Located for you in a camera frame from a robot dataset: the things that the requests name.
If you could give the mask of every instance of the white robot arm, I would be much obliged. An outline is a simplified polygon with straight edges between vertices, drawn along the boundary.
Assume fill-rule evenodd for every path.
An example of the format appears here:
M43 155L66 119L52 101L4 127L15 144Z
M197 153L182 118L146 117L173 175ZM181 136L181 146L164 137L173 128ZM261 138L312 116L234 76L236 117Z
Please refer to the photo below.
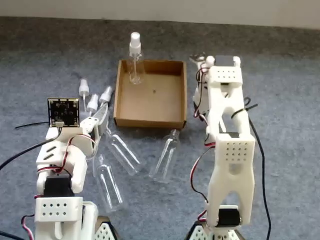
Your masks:
M215 236L224 240L238 240L233 230L249 224L255 187L253 156L256 140L250 133L248 113L242 110L245 105L240 64L237 56L208 56L197 63L204 76L193 97L197 114L207 114L206 133L210 142L215 142L206 224ZM224 114L232 117L237 132L227 132L222 120ZM238 194L239 206L221 205L232 192Z
M97 151L107 121L108 105L104 104L93 117L83 120L80 127L62 127L56 140L42 146L36 160L39 172L34 214L36 240L97 238L97 206L74 194L83 190L87 157ZM51 127L46 139L57 135L57 128ZM63 170L70 175L64 175L62 168L58 171L61 174L57 174L53 171L54 166L63 166Z

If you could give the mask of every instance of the empty plastic bottle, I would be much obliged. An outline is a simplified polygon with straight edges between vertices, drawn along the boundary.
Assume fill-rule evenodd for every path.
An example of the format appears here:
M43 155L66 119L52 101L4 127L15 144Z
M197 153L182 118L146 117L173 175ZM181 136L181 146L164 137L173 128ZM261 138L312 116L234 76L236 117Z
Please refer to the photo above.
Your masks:
M158 182L167 184L170 181L180 146L179 134L179 130L174 129L164 137L161 155L149 173L149 176Z
M112 133L109 128L106 129L106 145L119 163L124 167L129 175L138 173L145 161L133 152L133 150L121 139L121 137Z
M95 180L107 213L114 212L125 206L111 166L106 163L102 155L97 158Z

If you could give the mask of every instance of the gray carpet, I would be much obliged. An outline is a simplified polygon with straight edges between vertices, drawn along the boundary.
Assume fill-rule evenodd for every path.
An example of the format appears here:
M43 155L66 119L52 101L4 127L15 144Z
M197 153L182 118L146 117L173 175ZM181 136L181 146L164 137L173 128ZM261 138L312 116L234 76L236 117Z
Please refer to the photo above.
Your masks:
M148 59L187 61L188 122L171 184L153 182L148 170L130 177L101 142L128 209L110 215L124 240L182 240L203 210L192 192L189 172L204 151L203 122L192 118L196 86L189 54L237 55L242 59L243 92L253 103L249 113L266 156L266 190L275 240L318 239L320 230L320 32L313 30L177 22L0 18L1 162L44 139L47 126L13 130L47 119L47 97L77 97L79 73L92 93L115 85L118 60L128 53L129 33L139 31ZM148 162L159 153L164 131L119 129ZM34 211L35 160L39 150L23 155L0 172L0 230L27 238L20 218ZM213 170L207 155L194 184L203 191ZM267 218L262 199L261 155L255 151L255 195L251 224L241 228L247 240L263 240ZM102 201L89 168L85 200ZM33 220L28 220L32 228Z

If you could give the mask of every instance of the cardboard box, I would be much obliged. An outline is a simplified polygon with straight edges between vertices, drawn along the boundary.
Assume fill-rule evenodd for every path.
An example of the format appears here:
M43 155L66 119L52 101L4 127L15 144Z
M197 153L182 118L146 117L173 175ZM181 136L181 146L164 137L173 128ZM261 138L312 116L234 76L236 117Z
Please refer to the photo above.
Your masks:
M144 61L141 84L129 80L119 61L113 117L120 127L182 129L187 121L187 65L183 61Z

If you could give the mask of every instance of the white spray nozzle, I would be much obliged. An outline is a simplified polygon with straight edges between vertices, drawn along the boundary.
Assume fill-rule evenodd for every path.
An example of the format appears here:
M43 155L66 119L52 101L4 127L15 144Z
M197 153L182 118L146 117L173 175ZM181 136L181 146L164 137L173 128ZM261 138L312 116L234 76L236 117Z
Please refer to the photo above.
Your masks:
M129 44L130 54L139 54L141 52L140 33L131 33L131 39Z
M108 103L110 102L112 93L114 92L114 90L112 89L111 86L107 86L106 89L104 90L104 92L101 94L99 102L101 103L101 106L104 103Z
M79 95L83 97L87 97L89 95L89 86L88 86L88 80L85 78L81 78L80 80L80 87L79 87Z
M90 112L89 115L91 115L92 113L95 113L98 109L98 100L99 100L99 96L97 94L93 94L91 96L90 101L88 102L88 105L86 106L86 110L88 112Z

